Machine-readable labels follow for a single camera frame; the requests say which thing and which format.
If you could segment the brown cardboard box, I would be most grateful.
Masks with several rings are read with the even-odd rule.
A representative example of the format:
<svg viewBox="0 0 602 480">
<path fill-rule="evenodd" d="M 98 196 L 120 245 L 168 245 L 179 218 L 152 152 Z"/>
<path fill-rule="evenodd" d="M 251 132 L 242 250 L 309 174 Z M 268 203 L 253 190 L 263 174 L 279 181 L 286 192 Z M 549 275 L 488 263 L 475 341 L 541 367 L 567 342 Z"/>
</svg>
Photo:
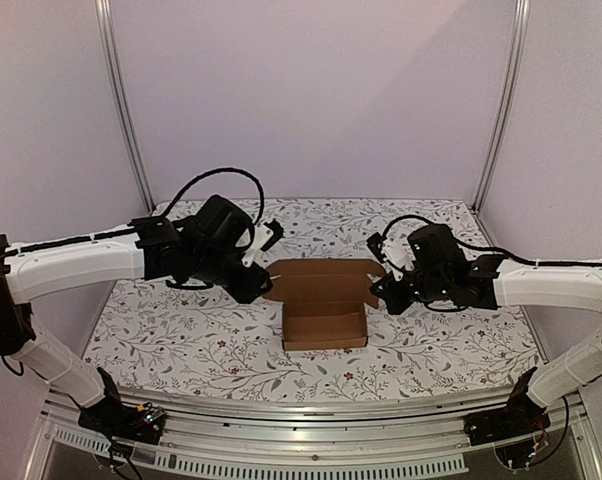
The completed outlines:
<svg viewBox="0 0 602 480">
<path fill-rule="evenodd" d="M 371 259 L 287 259 L 267 268 L 273 279 L 265 299 L 282 304 L 285 351 L 364 348 L 366 308 L 379 300 L 372 279 L 385 269 Z"/>
</svg>

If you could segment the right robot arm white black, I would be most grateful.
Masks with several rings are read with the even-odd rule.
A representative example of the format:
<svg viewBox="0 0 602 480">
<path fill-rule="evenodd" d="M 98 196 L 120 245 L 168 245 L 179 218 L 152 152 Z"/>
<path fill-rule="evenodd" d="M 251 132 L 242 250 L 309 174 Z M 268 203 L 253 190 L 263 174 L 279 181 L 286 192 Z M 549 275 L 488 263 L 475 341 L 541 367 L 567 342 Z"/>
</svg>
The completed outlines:
<svg viewBox="0 0 602 480">
<path fill-rule="evenodd" d="M 449 226 L 429 222 L 405 243 L 384 229 L 367 247 L 391 271 L 370 291 L 391 314 L 420 303 L 446 302 L 458 310 L 496 311 L 536 307 L 602 316 L 602 259 L 527 260 L 499 247 L 474 247 L 456 238 Z M 472 434 L 518 436 L 546 425 L 555 401 L 602 377 L 602 325 L 550 362 L 521 375 L 506 404 L 466 418 Z"/>
</svg>

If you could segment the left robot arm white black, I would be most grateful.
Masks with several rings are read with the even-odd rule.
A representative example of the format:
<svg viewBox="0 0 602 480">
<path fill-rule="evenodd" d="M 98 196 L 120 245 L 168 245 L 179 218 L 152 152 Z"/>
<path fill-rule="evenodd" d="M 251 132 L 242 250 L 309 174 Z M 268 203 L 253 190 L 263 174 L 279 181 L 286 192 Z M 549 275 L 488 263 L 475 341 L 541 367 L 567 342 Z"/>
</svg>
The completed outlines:
<svg viewBox="0 0 602 480">
<path fill-rule="evenodd" d="M 131 220 L 110 230 L 39 243 L 0 234 L 0 357 L 10 357 L 67 393 L 109 434 L 129 426 L 129 412 L 107 374 L 82 360 L 58 338 L 59 321 L 118 281 L 163 280 L 173 289 L 222 288 L 250 304 L 270 290 L 260 254 L 283 230 L 262 216 L 251 218 L 219 195 L 190 216 Z"/>
</svg>

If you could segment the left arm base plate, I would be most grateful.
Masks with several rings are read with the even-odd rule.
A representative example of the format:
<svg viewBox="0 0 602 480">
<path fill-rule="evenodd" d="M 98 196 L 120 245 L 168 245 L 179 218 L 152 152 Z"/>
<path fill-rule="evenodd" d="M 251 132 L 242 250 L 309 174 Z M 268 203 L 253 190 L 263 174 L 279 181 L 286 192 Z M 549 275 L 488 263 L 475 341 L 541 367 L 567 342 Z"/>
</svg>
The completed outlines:
<svg viewBox="0 0 602 480">
<path fill-rule="evenodd" d="M 120 400 L 103 399 L 92 407 L 82 407 L 78 424 L 108 439 L 122 438 L 157 445 L 166 419 L 166 410 L 151 402 L 127 406 Z"/>
</svg>

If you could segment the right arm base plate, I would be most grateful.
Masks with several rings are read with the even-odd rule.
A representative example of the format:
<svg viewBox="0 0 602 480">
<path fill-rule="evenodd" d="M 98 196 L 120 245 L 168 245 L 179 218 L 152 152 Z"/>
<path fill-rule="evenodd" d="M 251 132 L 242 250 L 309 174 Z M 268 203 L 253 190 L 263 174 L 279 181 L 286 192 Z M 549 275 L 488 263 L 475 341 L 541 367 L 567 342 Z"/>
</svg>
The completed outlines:
<svg viewBox="0 0 602 480">
<path fill-rule="evenodd" d="M 502 407 L 471 413 L 463 419 L 463 431 L 472 446 L 484 445 L 531 434 L 550 426 L 545 411 L 529 413 Z"/>
</svg>

